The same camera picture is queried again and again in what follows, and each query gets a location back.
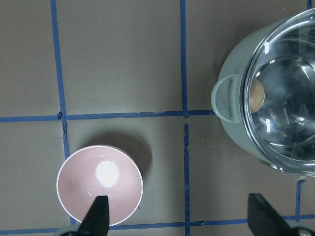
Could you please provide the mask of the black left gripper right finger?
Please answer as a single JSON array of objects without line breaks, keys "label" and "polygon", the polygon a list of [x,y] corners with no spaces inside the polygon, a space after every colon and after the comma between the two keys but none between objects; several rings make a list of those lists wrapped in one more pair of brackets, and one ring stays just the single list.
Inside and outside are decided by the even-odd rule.
[{"label": "black left gripper right finger", "polygon": [[289,226],[261,194],[249,194],[247,217],[254,236],[298,236],[298,228]]}]

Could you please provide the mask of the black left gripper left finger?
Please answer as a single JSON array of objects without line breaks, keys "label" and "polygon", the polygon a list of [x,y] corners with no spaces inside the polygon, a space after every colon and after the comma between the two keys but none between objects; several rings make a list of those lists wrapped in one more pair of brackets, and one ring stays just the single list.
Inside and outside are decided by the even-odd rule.
[{"label": "black left gripper left finger", "polygon": [[79,236],[106,236],[109,231],[109,202],[107,196],[97,196],[78,228]]}]

